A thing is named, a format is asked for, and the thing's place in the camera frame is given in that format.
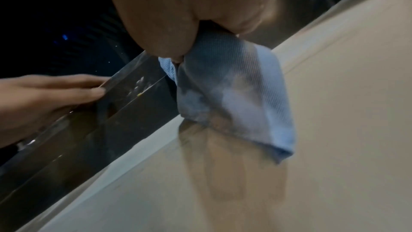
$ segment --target skin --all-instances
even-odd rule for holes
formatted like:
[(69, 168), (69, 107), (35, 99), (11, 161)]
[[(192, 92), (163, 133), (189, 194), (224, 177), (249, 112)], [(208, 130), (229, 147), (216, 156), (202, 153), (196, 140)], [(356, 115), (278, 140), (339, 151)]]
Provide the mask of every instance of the skin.
[(0, 147), (17, 142), (69, 113), (100, 99), (108, 78), (91, 75), (0, 79)]
[(113, 0), (133, 39), (159, 57), (179, 58), (192, 47), (200, 20), (234, 34), (254, 30), (275, 0)]

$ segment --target towel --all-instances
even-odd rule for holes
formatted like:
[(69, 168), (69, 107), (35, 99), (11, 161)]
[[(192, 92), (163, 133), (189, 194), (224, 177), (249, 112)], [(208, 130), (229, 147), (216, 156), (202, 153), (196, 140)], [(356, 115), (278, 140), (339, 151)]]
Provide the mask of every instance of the towel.
[(179, 66), (159, 62), (177, 84), (182, 117), (263, 146), (277, 163), (293, 154), (285, 81), (269, 48), (214, 27), (199, 31)]

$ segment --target dark background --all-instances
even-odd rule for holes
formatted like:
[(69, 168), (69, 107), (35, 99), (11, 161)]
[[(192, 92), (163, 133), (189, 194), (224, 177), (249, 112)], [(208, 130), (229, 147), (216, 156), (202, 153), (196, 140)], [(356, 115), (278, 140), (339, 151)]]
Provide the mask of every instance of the dark background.
[[(275, 47), (340, 0), (279, 0), (277, 18), (245, 38)], [(0, 78), (26, 74), (111, 76), (142, 49), (111, 0), (5, 0)]]

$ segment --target microfiber cloth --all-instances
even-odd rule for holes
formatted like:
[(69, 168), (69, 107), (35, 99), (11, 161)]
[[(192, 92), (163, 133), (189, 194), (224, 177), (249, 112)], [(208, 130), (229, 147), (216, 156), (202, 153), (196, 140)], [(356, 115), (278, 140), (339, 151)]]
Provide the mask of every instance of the microfiber cloth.
[(263, 146), (278, 163), (293, 154), (285, 81), (270, 49), (209, 28), (199, 31), (179, 66), (159, 62), (177, 84), (183, 118)]

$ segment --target beige surface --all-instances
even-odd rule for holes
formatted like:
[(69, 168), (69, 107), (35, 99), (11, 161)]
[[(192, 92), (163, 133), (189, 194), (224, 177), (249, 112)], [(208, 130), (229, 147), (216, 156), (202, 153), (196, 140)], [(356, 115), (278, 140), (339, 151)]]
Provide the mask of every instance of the beige surface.
[(41, 231), (410, 231), (412, 0), (368, 0), (274, 52), (299, 136), (292, 158), (275, 166), (176, 118), (143, 141), (163, 148), (137, 166), (132, 149)]

